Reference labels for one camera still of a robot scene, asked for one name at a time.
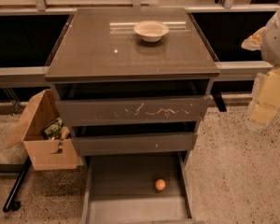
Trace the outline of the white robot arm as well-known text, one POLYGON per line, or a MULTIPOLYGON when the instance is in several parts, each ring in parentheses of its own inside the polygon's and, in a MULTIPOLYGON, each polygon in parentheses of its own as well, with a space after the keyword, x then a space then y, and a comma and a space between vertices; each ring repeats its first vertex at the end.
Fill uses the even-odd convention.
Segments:
POLYGON ((254 81, 245 125, 256 131, 267 127, 280 109, 280 8, 241 47, 259 50, 262 60, 273 66, 267 74, 258 73, 254 81))

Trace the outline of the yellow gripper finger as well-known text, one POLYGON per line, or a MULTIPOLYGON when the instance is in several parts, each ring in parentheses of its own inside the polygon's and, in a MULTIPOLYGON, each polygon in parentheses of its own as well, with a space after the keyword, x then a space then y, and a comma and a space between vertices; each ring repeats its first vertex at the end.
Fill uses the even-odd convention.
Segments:
POLYGON ((280 67, 267 74, 258 73, 247 109, 246 127, 251 131, 263 129, 280 109, 280 67))
POLYGON ((243 49, 247 50, 260 50, 260 45, 262 43, 262 37, 264 34, 265 28, 261 27, 259 28, 254 34, 252 34, 250 37, 245 39, 241 45, 243 49))

